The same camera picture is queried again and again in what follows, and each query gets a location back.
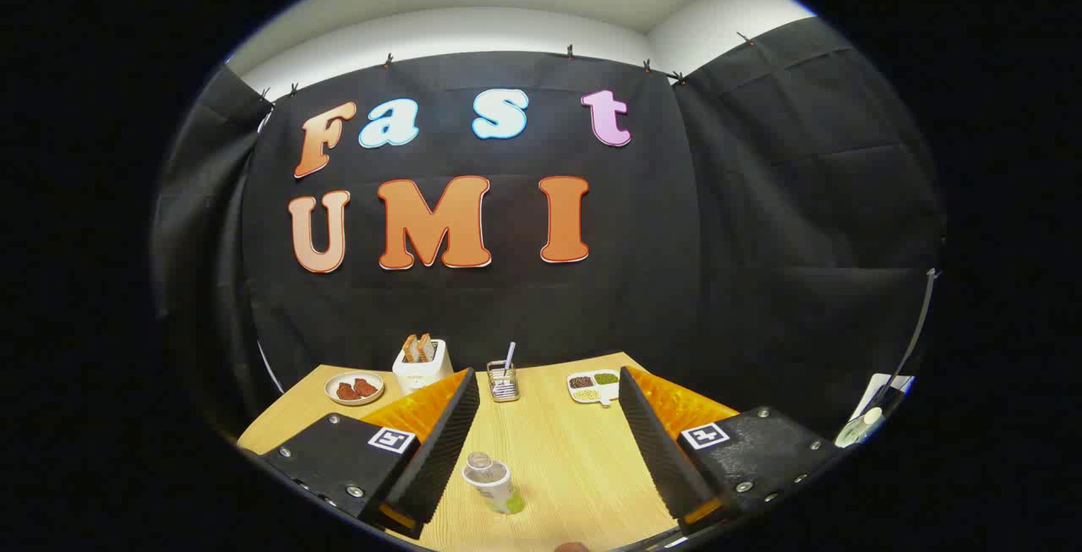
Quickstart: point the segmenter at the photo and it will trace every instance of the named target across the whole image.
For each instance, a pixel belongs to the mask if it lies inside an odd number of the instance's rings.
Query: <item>toaster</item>
[[[405,350],[398,352],[391,372],[398,380],[398,387],[401,389],[404,396],[454,373],[451,368],[451,356],[447,354],[447,343],[441,339],[432,339],[432,343],[436,345],[436,355],[432,362],[408,363]]]

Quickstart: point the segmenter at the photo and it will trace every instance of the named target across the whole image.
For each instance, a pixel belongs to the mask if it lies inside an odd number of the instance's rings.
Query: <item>letter m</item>
[[[413,255],[406,246],[409,240],[424,266],[431,267],[445,235],[449,235],[441,259],[445,265],[483,267],[491,263],[480,223],[480,202],[488,187],[488,179],[460,175],[448,183],[436,209],[430,210],[413,181],[382,183],[377,195],[386,206],[387,233],[380,266],[391,271],[413,266]]]

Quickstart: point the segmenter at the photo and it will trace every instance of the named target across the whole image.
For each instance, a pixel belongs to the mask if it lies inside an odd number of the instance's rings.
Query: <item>white plate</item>
[[[594,374],[613,374],[618,379],[616,383],[605,383],[604,385],[598,385],[597,381],[594,379]],[[576,377],[585,377],[593,381],[593,385],[589,387],[572,387],[571,379]],[[567,376],[567,393],[571,394],[571,399],[580,404],[592,404],[595,402],[602,403],[602,406],[609,406],[609,400],[618,399],[620,397],[620,373],[616,370],[586,370],[584,372],[573,372]],[[598,398],[595,400],[591,399],[579,399],[575,397],[576,392],[582,392],[585,390],[593,390],[597,392]]]
[[[375,387],[375,393],[355,400],[344,400],[338,397],[339,383],[348,383],[352,387],[355,379],[364,379],[365,381],[368,381],[369,385]],[[375,402],[375,398],[383,395],[383,378],[374,372],[368,372],[367,370],[351,370],[348,372],[331,377],[329,381],[327,381],[327,384],[324,385],[324,391],[327,392],[327,397],[332,398],[332,400],[340,403],[343,406],[361,406]]]

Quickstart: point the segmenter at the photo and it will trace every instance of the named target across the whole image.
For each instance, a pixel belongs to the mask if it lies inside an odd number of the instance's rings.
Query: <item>orange letter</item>
[[[538,182],[549,197],[549,242],[541,248],[546,263],[577,263],[590,255],[582,242],[582,196],[590,183],[575,175],[549,175]]]
[[[433,212],[413,181],[382,183],[375,194],[386,202],[387,248],[380,257],[380,266],[392,271],[413,266],[413,255],[406,250],[408,235],[421,262],[431,267],[448,232],[441,259],[445,265],[483,267],[491,263],[480,228],[480,200],[486,193],[487,179],[460,175],[448,183]]]
[[[301,162],[293,170],[294,179],[303,179],[327,166],[331,158],[324,155],[324,145],[334,148],[342,136],[342,120],[353,119],[356,113],[357,105],[347,102],[327,113],[317,114],[301,126],[304,129],[304,145],[301,147]]]
[[[349,201],[348,190],[334,190],[324,196],[327,208],[327,228],[330,240],[326,252],[316,252],[312,245],[312,210],[316,200],[298,197],[289,202],[289,215],[293,218],[293,253],[296,262],[311,272],[332,272],[345,255],[345,228],[342,210]]]

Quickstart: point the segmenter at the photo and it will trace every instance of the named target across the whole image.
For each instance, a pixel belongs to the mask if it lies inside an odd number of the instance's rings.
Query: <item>paper cup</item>
[[[511,484],[511,469],[506,468],[506,465],[504,468],[507,470],[506,474],[494,483],[478,483],[471,479],[466,475],[466,470],[470,469],[469,465],[462,468],[462,477],[476,488],[477,492],[485,498],[485,502],[488,503],[488,507],[493,512],[517,514],[526,508],[526,503],[523,501],[522,496],[518,495],[518,491],[515,490],[514,485]]]

